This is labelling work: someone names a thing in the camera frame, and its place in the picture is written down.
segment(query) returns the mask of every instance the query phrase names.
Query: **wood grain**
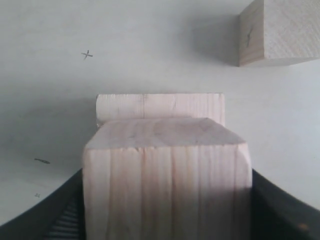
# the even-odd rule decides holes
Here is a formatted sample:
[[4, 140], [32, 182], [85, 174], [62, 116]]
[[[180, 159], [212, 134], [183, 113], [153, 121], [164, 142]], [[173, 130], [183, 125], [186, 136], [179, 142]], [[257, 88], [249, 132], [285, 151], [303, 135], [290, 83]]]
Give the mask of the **wood grain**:
[[209, 118], [107, 121], [83, 154], [88, 240], [248, 240], [246, 142]]
[[319, 12], [319, 0], [255, 0], [240, 15], [240, 66], [288, 66], [319, 59]]
[[147, 118], [210, 118], [225, 125], [222, 93], [100, 94], [96, 119], [100, 127], [108, 120]]

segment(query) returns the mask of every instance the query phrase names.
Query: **white surface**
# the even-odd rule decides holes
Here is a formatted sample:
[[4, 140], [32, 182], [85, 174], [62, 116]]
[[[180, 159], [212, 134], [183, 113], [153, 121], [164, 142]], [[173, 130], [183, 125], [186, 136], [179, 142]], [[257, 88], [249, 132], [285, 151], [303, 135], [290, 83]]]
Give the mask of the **white surface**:
[[98, 93], [225, 93], [254, 168], [320, 209], [320, 61], [236, 67], [250, 1], [2, 0], [0, 224], [81, 167]]

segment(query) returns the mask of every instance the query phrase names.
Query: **pencil mark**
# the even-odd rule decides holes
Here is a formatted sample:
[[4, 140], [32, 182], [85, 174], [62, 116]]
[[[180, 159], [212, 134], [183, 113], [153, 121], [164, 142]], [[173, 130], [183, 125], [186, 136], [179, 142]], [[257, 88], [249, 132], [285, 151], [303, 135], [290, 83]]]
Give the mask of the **pencil mark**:
[[89, 50], [86, 51], [86, 53], [83, 53], [83, 52], [82, 52], [81, 54], [85, 55], [85, 57], [84, 57], [83, 60], [86, 60], [87, 57], [93, 57], [93, 55], [90, 55], [90, 54], [89, 54]]
[[42, 160], [42, 159], [39, 159], [39, 158], [35, 158], [34, 160], [35, 160], [35, 161], [42, 162], [42, 163], [44, 163], [44, 164], [50, 164], [50, 162], [49, 162], [49, 161]]
[[254, 26], [251, 26], [251, 29], [247, 35], [247, 42], [246, 42], [246, 47], [248, 48], [249, 47], [249, 44], [250, 44], [250, 40], [251, 40], [251, 33], [252, 31], [254, 30]]

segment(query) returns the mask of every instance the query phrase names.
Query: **wooden cube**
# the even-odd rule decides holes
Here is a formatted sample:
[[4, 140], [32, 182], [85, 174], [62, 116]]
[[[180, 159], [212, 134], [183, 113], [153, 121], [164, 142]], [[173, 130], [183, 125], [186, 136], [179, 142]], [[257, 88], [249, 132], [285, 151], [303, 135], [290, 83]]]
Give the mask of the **wooden cube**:
[[319, 0], [255, 0], [240, 15], [240, 66], [320, 58]]
[[83, 153], [88, 240], [249, 240], [247, 143], [209, 118], [107, 121]]

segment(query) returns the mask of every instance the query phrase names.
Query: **light wood block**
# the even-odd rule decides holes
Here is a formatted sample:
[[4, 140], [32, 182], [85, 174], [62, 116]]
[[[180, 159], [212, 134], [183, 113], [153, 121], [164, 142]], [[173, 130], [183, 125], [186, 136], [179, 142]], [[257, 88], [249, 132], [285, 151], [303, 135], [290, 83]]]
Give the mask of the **light wood block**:
[[96, 99], [100, 127], [108, 120], [154, 118], [209, 118], [225, 125], [222, 93], [101, 94]]
[[247, 143], [209, 118], [107, 121], [83, 153], [88, 240], [249, 240]]
[[240, 15], [240, 66], [320, 59], [319, 0], [255, 0]]

